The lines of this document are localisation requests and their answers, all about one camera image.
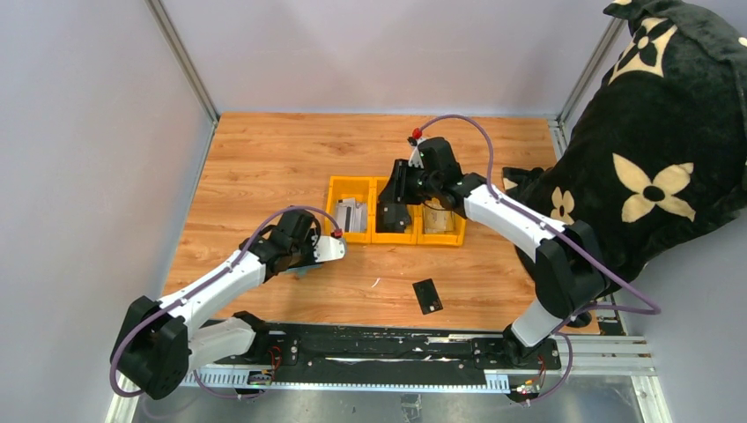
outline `beige flower pattern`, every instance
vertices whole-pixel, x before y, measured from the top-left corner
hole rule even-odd
[[[633,194],[623,204],[622,220],[633,223],[649,214],[658,206],[666,212],[683,216],[690,221],[695,220],[695,211],[675,194],[683,190],[690,183],[690,175],[694,165],[684,163],[665,167],[654,180],[630,160],[612,154],[615,172],[620,181]]]
[[[572,225],[573,218],[570,213],[576,206],[576,202],[573,200],[571,191],[563,192],[560,190],[560,187],[555,187],[555,190],[552,191],[551,200],[553,209],[550,212],[550,217],[567,223],[568,225]]]

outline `black fabric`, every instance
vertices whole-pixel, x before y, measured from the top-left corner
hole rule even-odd
[[[564,156],[544,171],[505,168],[504,178],[532,209],[590,224],[606,264],[631,281],[747,205],[747,40],[699,6],[623,3],[604,12],[628,21],[632,42]]]

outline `yellow bin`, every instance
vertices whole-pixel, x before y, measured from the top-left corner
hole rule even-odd
[[[327,213],[335,216],[335,204],[343,198],[355,198],[355,201],[366,203],[368,209],[368,225],[363,232],[345,232],[343,237],[352,244],[370,244],[372,220],[376,220],[376,203],[371,203],[371,179],[367,176],[332,176],[329,178],[327,191]],[[324,220],[324,233],[332,231],[332,224]]]
[[[423,224],[420,221],[421,214],[419,205],[408,205],[407,212],[410,213],[412,218],[412,224],[405,227],[404,234],[379,234],[376,232],[376,200],[379,198],[379,194],[387,186],[388,177],[376,177],[371,178],[371,196],[368,200],[369,204],[373,206],[373,232],[371,233],[371,243],[374,244],[409,244],[415,245],[418,243],[418,228],[422,227]]]
[[[467,222],[454,215],[454,230],[444,234],[426,234],[423,228],[424,206],[408,205],[412,225],[407,226],[404,234],[379,234],[376,232],[376,200],[387,185],[388,177],[377,176],[331,176],[327,192],[327,213],[335,215],[335,204],[344,198],[355,198],[358,202],[367,202],[368,225],[364,233],[344,233],[343,237],[352,244],[405,244],[405,245],[447,245],[461,246],[464,243],[464,231]],[[332,225],[324,220],[324,232],[328,234]]]

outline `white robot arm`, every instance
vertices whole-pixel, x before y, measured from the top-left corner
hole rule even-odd
[[[525,255],[523,262],[536,287],[536,299],[503,334],[504,353],[519,366],[566,318],[610,286],[604,275],[555,235],[565,234],[601,261],[594,231],[580,221],[566,226],[547,218],[495,187],[489,189],[483,176],[463,174],[442,137],[411,139],[410,143],[413,154],[409,160],[395,160],[388,184],[379,195],[377,227],[402,232],[411,223],[407,204],[437,198],[441,207],[511,241]]]
[[[189,372],[224,357],[249,352],[257,336],[256,326],[263,324],[249,313],[237,313],[221,323],[203,326],[236,297],[282,271],[342,258],[346,247],[341,234],[321,235],[320,228],[312,230],[313,222],[308,211],[287,211],[271,228],[270,235],[257,237],[237,264],[233,265],[244,243],[221,265],[189,286],[157,301],[147,297],[135,300],[125,316],[112,359],[124,337],[148,316],[175,302],[181,305],[138,332],[113,363],[117,370],[153,399],[160,399],[171,393]],[[220,272],[225,274],[200,289]]]

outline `wood-grain surface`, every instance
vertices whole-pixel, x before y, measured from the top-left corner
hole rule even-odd
[[[406,138],[426,120],[411,115],[224,114],[164,292],[181,289],[217,266],[272,212],[291,204],[323,208],[330,176],[388,176],[394,159],[409,157]],[[492,136],[492,174],[499,187],[503,166],[548,167],[555,162],[545,120],[477,120]],[[465,173],[485,174],[485,141],[466,122],[438,122],[425,134],[445,137]],[[412,283],[426,278],[435,282],[444,309],[422,315]],[[513,245],[470,222],[460,248],[349,244],[343,260],[301,278],[275,277],[218,316],[247,310],[272,321],[503,330],[534,299],[533,292]],[[598,326],[581,332],[597,333]]]

